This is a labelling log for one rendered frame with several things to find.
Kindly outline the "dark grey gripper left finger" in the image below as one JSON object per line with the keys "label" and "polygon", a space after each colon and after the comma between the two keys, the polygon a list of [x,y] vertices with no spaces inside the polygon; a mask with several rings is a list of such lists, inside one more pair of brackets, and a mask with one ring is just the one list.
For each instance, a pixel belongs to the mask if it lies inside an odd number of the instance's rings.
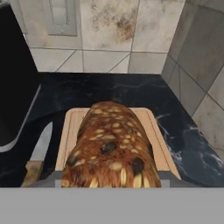
{"label": "dark grey gripper left finger", "polygon": [[55,181],[61,180],[63,171],[53,171],[48,176],[41,176],[31,187],[55,187]]}

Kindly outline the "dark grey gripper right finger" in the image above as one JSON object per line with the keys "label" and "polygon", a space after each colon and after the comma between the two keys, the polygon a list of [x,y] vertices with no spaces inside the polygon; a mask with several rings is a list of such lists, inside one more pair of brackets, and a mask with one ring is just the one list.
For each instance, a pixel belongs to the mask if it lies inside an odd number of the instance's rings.
{"label": "dark grey gripper right finger", "polygon": [[160,177],[163,188],[197,188],[195,184],[178,179],[170,171],[159,171],[158,175]]}

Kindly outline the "brown seeded bread loaf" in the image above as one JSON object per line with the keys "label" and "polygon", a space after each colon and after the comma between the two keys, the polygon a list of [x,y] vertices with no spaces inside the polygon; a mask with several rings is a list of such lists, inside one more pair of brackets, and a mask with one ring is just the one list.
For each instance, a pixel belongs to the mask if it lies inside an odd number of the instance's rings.
{"label": "brown seeded bread loaf", "polygon": [[152,145],[129,108],[94,104],[78,130],[61,177],[63,187],[160,187]]}

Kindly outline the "light wooden cutting board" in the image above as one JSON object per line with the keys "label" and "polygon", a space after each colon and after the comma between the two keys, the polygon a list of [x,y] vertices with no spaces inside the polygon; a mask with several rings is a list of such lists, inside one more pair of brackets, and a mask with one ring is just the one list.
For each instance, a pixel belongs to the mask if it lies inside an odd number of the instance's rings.
{"label": "light wooden cutting board", "polygon": [[[171,172],[177,179],[180,179],[178,169],[166,146],[153,113],[147,108],[131,108],[131,110],[143,125],[146,135],[150,140],[157,169],[160,172]],[[76,145],[78,130],[87,112],[88,108],[72,108],[66,112],[59,144],[59,153],[55,165],[56,171],[64,169],[67,157]]]}

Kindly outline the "black appliance with grey edge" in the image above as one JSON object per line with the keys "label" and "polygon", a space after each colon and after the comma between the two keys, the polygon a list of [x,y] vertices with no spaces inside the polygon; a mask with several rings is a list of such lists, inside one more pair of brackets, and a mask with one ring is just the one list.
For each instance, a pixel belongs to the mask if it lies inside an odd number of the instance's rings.
{"label": "black appliance with grey edge", "polygon": [[0,0],[0,152],[16,144],[40,87],[39,72],[11,5]]}

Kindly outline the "grey wall outlet plate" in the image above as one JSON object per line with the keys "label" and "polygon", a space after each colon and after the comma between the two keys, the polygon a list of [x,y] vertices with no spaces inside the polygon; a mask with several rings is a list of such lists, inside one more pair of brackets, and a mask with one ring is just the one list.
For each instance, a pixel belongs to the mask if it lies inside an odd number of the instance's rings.
{"label": "grey wall outlet plate", "polygon": [[43,5],[49,35],[77,35],[75,0],[43,0]]}

